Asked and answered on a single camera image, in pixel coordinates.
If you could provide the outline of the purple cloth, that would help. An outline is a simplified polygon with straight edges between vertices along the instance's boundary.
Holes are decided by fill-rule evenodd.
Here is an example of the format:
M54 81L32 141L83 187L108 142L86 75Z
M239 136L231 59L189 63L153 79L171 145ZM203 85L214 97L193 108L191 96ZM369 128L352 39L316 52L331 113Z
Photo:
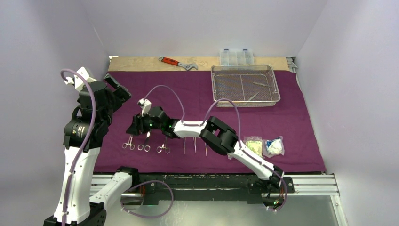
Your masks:
M153 130L149 138L149 152L123 149L128 141L127 128L133 116L140 113L137 102L148 98L153 106L160 106L169 117L187 121L201 121L213 103L211 74L209 71L163 72L111 72L132 97L113 115L109 132L95 165L95 172L115 172L120 166L137 168L141 173L249 173L250 169L236 159L228 159L196 139L168 139L171 152L157 153L165 137ZM242 137L258 136L274 139L283 136L285 154L274 156L270 162L285 172L325 171L310 116L296 75L289 71L276 71L281 100L272 107L249 107L235 111L232 108L213 108L211 114L241 132Z

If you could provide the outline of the steel surgical scissors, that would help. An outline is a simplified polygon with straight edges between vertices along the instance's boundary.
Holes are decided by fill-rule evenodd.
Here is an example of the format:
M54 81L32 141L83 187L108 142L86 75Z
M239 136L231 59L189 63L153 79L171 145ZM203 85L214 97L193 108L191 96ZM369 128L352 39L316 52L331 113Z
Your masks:
M148 145L150 135L151 135L151 133L147 132L146 137L144 139L144 142L142 144L138 145L138 147L137 147L138 150L140 150L140 151L144 150L145 152L149 152L150 151L151 146Z

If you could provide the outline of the steel hemostat clamp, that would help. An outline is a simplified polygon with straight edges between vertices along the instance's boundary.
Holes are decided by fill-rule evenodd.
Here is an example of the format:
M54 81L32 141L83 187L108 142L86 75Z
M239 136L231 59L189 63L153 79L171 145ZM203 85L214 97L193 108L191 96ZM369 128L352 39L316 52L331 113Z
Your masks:
M133 135L130 135L128 138L128 141L122 144L122 148L123 149L129 149L129 150L134 150L135 149L135 145L133 142Z
M168 138L165 137L165 139L164 139L163 143L161 144L161 146L158 146L158 147L156 148L156 152L157 152L157 153L162 153L162 152L164 152L164 153L166 153L166 154L169 154L169 153L171 152L170 148L167 147L167 140L168 140Z

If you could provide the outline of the clear plastic compartment box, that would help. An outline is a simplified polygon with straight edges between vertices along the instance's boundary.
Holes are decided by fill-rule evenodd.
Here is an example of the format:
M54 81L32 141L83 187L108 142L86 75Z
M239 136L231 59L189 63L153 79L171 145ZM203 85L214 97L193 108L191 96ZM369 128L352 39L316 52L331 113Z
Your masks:
M254 65L254 55L249 49L222 49L219 51L220 65Z

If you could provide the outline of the metal wire mesh tray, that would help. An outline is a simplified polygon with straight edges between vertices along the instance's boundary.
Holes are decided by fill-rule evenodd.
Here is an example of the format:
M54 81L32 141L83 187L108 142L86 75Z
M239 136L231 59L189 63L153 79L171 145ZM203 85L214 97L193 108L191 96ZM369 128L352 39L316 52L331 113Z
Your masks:
M281 100L270 65L214 65L211 67L213 100L217 107L271 107ZM272 87L253 84L259 82ZM255 93L260 92L251 102Z

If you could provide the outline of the green white gauze packet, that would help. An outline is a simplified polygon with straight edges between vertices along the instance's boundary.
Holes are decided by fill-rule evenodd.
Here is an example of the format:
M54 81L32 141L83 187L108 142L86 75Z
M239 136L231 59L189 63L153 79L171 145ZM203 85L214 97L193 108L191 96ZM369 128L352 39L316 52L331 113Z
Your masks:
M262 137L250 136L244 137L245 145L255 154L262 157L263 156L263 139Z

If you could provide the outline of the steel scalpel handle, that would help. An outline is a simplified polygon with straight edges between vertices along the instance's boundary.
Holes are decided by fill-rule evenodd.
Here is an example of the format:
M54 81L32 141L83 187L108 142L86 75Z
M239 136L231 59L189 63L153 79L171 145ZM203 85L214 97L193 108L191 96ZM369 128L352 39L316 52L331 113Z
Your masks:
M260 85L260 86L265 86L265 87L272 87L270 85L266 85L266 84L259 83L259 82L253 82L253 84Z
M260 92L255 93L252 97L250 97L248 100L246 100L246 103L247 103L247 102L253 101L253 99L254 99L259 93L260 93Z

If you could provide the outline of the blue white gauze packet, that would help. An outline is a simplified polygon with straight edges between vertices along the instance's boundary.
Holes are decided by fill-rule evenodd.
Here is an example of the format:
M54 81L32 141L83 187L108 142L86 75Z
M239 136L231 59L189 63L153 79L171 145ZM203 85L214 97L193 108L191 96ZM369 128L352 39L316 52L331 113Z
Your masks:
M272 140L263 140L262 154L268 158L284 155L285 149L283 144L283 136L279 136Z

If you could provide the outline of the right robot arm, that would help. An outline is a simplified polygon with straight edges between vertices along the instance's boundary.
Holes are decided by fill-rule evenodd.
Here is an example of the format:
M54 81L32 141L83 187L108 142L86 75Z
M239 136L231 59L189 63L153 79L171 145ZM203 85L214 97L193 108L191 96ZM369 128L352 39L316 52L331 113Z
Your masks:
M184 121L170 118L161 107L153 107L147 113L134 115L126 133L139 136L152 130L160 130L170 139L200 138L217 154L236 159L250 168L267 190L275 192L287 187L281 168L251 151L239 139L236 130L215 116L203 121Z

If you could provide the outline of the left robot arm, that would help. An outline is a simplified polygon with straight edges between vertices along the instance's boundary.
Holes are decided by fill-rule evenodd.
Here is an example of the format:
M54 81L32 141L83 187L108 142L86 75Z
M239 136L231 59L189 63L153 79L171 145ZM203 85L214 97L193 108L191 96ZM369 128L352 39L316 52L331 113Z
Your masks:
M104 81L88 82L79 91L79 105L64 128L65 172L60 200L45 226L103 226L107 209L124 191L140 188L138 169L121 166L111 180L91 196L95 163L112 115L131 98L110 74Z

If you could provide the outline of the orange handled adjustable wrench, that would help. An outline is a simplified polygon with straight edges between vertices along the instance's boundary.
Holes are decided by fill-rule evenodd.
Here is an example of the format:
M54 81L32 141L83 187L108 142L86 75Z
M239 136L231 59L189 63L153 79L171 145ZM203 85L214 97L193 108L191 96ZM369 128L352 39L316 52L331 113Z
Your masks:
M168 57L159 57L158 58L159 61L169 64L169 65L174 65L174 66L179 66L181 68L184 68L186 71L189 71L191 69L195 69L198 70L198 66L196 63L192 63L192 64L183 64L177 60L168 58Z

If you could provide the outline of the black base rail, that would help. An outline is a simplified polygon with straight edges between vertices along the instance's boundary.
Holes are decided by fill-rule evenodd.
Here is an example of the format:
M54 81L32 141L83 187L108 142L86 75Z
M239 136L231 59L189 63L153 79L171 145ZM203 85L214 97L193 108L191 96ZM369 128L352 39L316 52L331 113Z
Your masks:
M160 201L227 201L261 204L267 198L281 199L283 188L272 188L251 173L244 174L155 174L141 173L134 185L145 182L139 188L122 193L122 199L131 204L133 198L145 205L157 205Z

